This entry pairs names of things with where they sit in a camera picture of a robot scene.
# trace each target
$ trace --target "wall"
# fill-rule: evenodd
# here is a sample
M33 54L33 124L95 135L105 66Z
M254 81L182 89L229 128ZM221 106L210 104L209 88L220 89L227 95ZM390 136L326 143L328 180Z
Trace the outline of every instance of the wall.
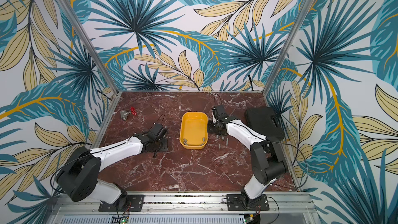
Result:
M267 95L324 223L398 221L397 16L398 0L327 0Z
M95 140L111 93L57 3L0 2L0 222L43 223L52 174Z
M302 0L88 1L83 27L120 89L232 91L249 76L261 90Z

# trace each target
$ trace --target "metal frame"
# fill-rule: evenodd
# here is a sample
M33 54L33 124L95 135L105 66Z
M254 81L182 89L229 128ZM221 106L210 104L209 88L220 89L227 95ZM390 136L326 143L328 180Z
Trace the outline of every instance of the metal frame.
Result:
M55 0L59 7L61 8L62 12L65 14L67 19L69 20L70 24L72 25L73 29L75 30L77 36L80 38L81 42L83 43L84 47L87 49L87 52L90 54L91 58L93 59L94 63L97 65L98 70L101 72L102 76L104 77L105 81L109 85L110 89L114 94L118 93L118 88L116 87L113 79L110 77L108 71L106 71L105 66L103 65L100 56L98 55L94 45L92 44L90 38L88 37L87 33L83 29L82 23L77 18L76 13L74 12L73 8L71 7L68 0Z
M111 122L112 116L115 113L114 111L117 107L117 103L119 103L119 101L120 101L121 95L122 95L122 92L118 92L116 94L116 97L113 98L113 100L112 100L111 104L109 105L108 110L105 114L105 117L102 120L101 127L99 128L99 130L97 132L96 140L92 143L92 145L90 146L90 149L98 148L100 146L102 138L105 135L105 132Z
M145 195L141 212L134 215L148 214L250 214L255 211L228 211L225 201L227 194L239 192L128 192L129 195ZM316 207L306 192L265 192L278 202L281 213L303 213L307 223L319 223ZM109 215L116 212L98 212L100 201L84 199L73 202L63 195L52 209L48 223L60 223L64 215ZM270 210L277 213L274 201L269 201Z
M267 82L264 86L263 89L263 94L266 97L267 94L269 93L269 90L271 89L271 85L274 82L276 76L278 75L279 69L281 68L283 61L287 55L287 52L292 45L293 38L296 37L297 33L299 32L302 23L304 22L305 17L307 16L307 13L310 11L312 3L314 0L304 0L301 9L297 14L297 17L292 25L292 28L290 29L289 33L287 34L287 38L285 40L285 43L283 47L281 48L281 51L279 52L279 55L274 63L274 66L271 70L271 74L269 75Z

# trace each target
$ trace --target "blue palm leaf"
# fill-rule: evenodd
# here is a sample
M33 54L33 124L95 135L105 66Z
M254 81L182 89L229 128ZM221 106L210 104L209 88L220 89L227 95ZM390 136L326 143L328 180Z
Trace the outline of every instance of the blue palm leaf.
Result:
M331 12L331 0L329 3L326 15L323 16L321 11L318 11L318 26L315 26L313 22L310 22L311 33L308 33L304 29L306 36L306 42L300 40L301 47L297 47L297 50L301 54L310 60L310 65L306 71L301 76L299 82L306 78L306 84L311 83L310 89L308 90L305 97L314 90L313 104L316 97L316 89L319 90L320 99L322 102L323 91L322 88L329 88L329 82L335 85L335 90L339 94L339 89L337 84L334 82L334 76L356 81L351 77L346 76L344 73L340 72L339 69L350 69L360 72L370 71L360 69L357 67L352 67L341 62L347 61L365 61L365 60L375 60L377 58L369 55L358 54L365 50L369 50L372 47L365 47L360 49L350 49L350 45L369 37L372 33L366 33L359 37L354 37L360 30L362 30L373 18L376 17L378 10L366 17L368 12L371 11L373 5L368 7L362 14L359 12L364 9L369 2L366 0L362 5L359 5L357 10L354 10L360 0L355 0L350 3L350 0L346 0L343 6L339 9L341 0L337 1L335 10ZM326 90L327 97L330 98L330 93Z
M127 65L131 73L127 73L125 79L125 86L128 90L140 90L140 91L164 91L164 90L176 90L177 86L170 84L161 84L156 82L158 75L158 69L151 75L149 67L145 64L145 74L142 72L142 66L138 67L138 72L134 71L130 66Z
M11 203L8 203L8 208L14 213L23 213L21 216L15 218L14 220L8 222L8 224L19 223L22 220L22 224L42 224L46 223L49 215L48 209L53 206L57 198L60 196L60 192L55 191L52 195L44 188L44 186L33 176L35 185L40 193L40 195L33 195L27 192L14 191L15 196L23 201L41 201L30 207L20 207Z
M92 61L91 56L87 52L86 48L81 44L79 38L77 38L76 41L72 40L72 46L75 48L69 47L65 42L64 44L68 50L65 50L62 47L58 48L66 55L50 50L59 58L54 60L65 64L67 68L47 68L65 72L64 74L57 76L53 81L59 81L61 85L69 83L81 99L85 99L86 96L88 96L88 105L92 109L92 100L97 105L96 97L100 97L97 90L104 87L98 74L94 71L96 64Z
M174 44L169 38L166 38L173 37L167 32L178 31L178 29L167 27L167 24L179 17L167 19L167 16L180 8L168 12L165 12L165 10L170 8L177 0L160 0L157 4L154 4L157 0L105 0L109 5L103 3L102 0L90 1L101 6L106 11L103 12L93 8L90 10L107 18L107 20L90 19L90 21L112 25L111 28L97 28L98 30L111 31L111 33L102 35L102 37L124 34L130 34L131 37L133 37L135 35L140 54L142 54L142 48L147 47L152 56L155 56L155 53L151 44L153 44L159 52L159 46L163 46L170 50L165 44L166 42Z
M244 30L244 34L238 30L239 33L241 33L244 42L239 41L231 33L228 33L231 38L237 42L237 44L226 42L227 45L225 48L230 51L226 65L228 66L228 69L233 70L228 75L227 79L232 75L237 74L235 81L243 75L243 80L246 80L249 75L251 75L253 79L257 77L257 80L260 80L263 74L264 63L275 62L278 57L281 46L284 42L284 40L281 40L283 36L279 35L279 37L271 42L270 40L275 37L273 34L268 41L266 41L266 33L263 27L262 36L264 38L259 40L257 30L254 29L256 37L256 41L254 41L246 24L244 25Z

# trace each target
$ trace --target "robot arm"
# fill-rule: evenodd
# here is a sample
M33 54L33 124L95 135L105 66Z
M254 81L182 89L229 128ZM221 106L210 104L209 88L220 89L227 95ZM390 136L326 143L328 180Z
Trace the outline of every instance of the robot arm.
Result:
M56 182L74 202L89 197L120 210L125 205L126 192L97 179L99 172L130 156L167 150L166 133L166 128L156 123L148 132L134 134L115 144L90 150L80 147L57 174Z
M251 153L251 168L253 176L244 187L245 201L262 196L268 185L276 181L288 171L281 148L277 147L276 158L270 160L265 155L265 148L269 147L271 137L266 137L247 127L241 120L226 114L222 105L213 107L213 121L208 123L208 132L221 136L231 135L246 146Z

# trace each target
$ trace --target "yellow plastic tray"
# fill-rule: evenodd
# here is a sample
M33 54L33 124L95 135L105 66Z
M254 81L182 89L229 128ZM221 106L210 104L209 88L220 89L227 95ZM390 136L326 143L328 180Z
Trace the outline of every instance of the yellow plastic tray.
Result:
M207 144L207 115L204 112L186 112L182 116L180 143L186 149L199 150L205 147Z

